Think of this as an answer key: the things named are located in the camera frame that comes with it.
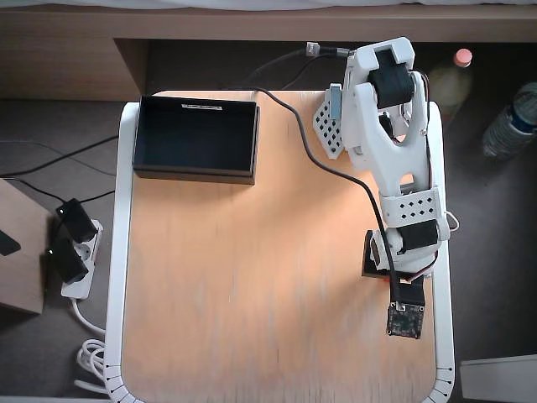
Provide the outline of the white gripper, black motor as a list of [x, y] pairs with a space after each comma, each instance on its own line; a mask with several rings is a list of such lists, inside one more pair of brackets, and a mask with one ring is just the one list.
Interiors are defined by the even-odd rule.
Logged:
[[[392, 250], [395, 271], [404, 280], [414, 280], [418, 275], [428, 274], [437, 258], [440, 244], [407, 250], [397, 254]], [[367, 230], [363, 259], [362, 275], [367, 277], [389, 277], [389, 263], [383, 240], [378, 230]]]

